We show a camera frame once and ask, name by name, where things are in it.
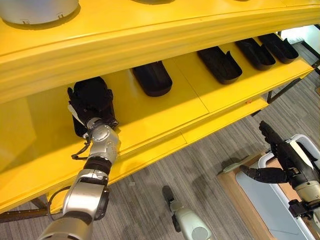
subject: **white object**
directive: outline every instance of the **white object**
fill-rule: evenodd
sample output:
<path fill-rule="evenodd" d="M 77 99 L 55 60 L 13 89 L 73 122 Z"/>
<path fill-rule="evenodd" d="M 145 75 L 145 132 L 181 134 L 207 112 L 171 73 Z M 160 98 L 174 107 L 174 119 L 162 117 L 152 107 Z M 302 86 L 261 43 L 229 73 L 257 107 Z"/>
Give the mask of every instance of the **white object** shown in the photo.
<path fill-rule="evenodd" d="M 315 162 L 316 165 L 320 165 L 320 151 L 307 136 L 296 134 L 287 142 L 290 144 L 291 141 L 301 143 L 313 157 L 319 160 Z M 267 161 L 273 157 L 274 155 L 269 152 L 251 168 L 266 168 Z M 275 238 L 278 240 L 315 239 L 304 221 L 300 217 L 296 219 L 291 215 L 289 200 L 278 184 L 255 181 L 243 172 L 239 172 L 235 178 Z"/>
<path fill-rule="evenodd" d="M 43 24 L 71 14 L 78 4 L 78 0 L 0 0 L 0 17 L 14 24 Z"/>
<path fill-rule="evenodd" d="M 314 25 L 283 30 L 281 38 L 288 39 L 290 44 L 305 41 L 320 54 L 320 30 Z"/>

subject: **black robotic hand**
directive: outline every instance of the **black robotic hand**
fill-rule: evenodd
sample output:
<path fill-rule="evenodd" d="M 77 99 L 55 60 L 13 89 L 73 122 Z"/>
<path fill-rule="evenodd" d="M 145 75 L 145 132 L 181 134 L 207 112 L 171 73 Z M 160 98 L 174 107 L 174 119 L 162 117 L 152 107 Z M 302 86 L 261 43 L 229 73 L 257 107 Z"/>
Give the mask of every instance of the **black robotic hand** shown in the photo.
<path fill-rule="evenodd" d="M 266 122 L 259 125 L 265 141 L 270 144 L 273 155 L 278 159 L 281 168 L 249 168 L 241 165 L 240 169 L 250 178 L 269 184 L 289 182 L 292 188 L 308 181 L 319 181 L 316 168 L 310 167 L 295 151 L 295 149 L 284 141 Z"/>
<path fill-rule="evenodd" d="M 112 103 L 112 90 L 108 89 L 101 77 L 78 81 L 73 90 L 69 87 L 67 92 L 70 98 L 69 104 L 82 122 L 73 117 L 75 133 L 79 137 L 87 132 L 87 123 L 92 118 L 102 119 L 111 128 L 118 125 Z"/>

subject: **robotic hand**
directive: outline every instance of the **robotic hand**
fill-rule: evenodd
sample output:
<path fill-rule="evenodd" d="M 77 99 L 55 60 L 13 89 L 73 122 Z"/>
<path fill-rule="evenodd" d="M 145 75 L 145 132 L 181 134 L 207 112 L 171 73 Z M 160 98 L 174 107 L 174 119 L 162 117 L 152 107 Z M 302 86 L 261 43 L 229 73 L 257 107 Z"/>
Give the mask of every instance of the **robotic hand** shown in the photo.
<path fill-rule="evenodd" d="M 109 200 L 107 188 L 111 166 L 117 158 L 119 138 L 113 128 L 113 95 L 100 77 L 77 82 L 68 89 L 69 110 L 77 135 L 85 147 L 73 159 L 87 159 L 63 203 L 63 216 L 53 221 L 38 240 L 90 240 L 93 221 L 104 217 Z M 78 154 L 92 142 L 88 157 Z"/>
<path fill-rule="evenodd" d="M 208 226 L 189 208 L 174 198 L 169 186 L 162 188 L 162 194 L 172 215 L 172 223 L 176 232 L 182 232 L 185 240 L 212 240 L 212 232 Z"/>
<path fill-rule="evenodd" d="M 319 168 L 314 158 L 305 147 L 294 140 L 284 141 L 264 121 L 259 129 L 270 144 L 273 155 L 278 159 L 281 168 L 249 168 L 241 165 L 240 169 L 250 178 L 268 184 L 289 183 L 297 192 L 297 199 L 289 202 L 289 211 L 293 217 L 308 218 L 313 227 L 320 233 L 320 177 Z"/>

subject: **black glove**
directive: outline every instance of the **black glove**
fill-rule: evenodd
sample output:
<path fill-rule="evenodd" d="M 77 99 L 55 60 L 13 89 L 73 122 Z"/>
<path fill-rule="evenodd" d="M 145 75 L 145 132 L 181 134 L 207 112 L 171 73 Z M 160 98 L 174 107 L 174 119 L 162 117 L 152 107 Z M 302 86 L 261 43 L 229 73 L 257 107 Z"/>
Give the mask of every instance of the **black glove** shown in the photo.
<path fill-rule="evenodd" d="M 70 101 L 78 118 L 84 123 L 84 128 L 92 118 L 101 118 L 107 125 L 114 128 L 118 122 L 115 119 L 113 108 L 113 93 L 107 88 L 105 81 L 97 76 L 75 83 L 73 90 L 67 90 Z M 74 127 L 79 128 L 81 124 L 74 122 Z"/>

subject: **cable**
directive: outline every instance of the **cable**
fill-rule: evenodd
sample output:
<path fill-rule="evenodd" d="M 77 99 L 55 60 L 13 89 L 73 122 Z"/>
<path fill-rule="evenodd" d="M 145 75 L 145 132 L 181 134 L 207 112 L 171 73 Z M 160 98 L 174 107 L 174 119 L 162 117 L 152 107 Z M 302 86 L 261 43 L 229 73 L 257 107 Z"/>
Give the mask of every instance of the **cable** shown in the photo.
<path fill-rule="evenodd" d="M 52 204 L 52 200 L 54 199 L 54 197 L 55 197 L 58 193 L 60 193 L 60 192 L 62 192 L 62 191 L 65 191 L 65 190 L 68 190 L 68 189 L 70 189 L 70 187 L 71 187 L 71 186 L 66 186 L 66 187 L 64 187 L 64 188 L 56 191 L 56 192 L 50 197 L 50 199 L 49 199 L 49 201 L 48 201 L 48 203 L 47 203 L 47 207 L 46 207 L 46 208 L 47 208 L 47 211 L 48 211 L 48 217 L 49 217 L 52 221 L 54 221 L 54 218 L 52 217 L 51 211 L 50 211 L 50 206 L 51 206 L 51 204 Z"/>

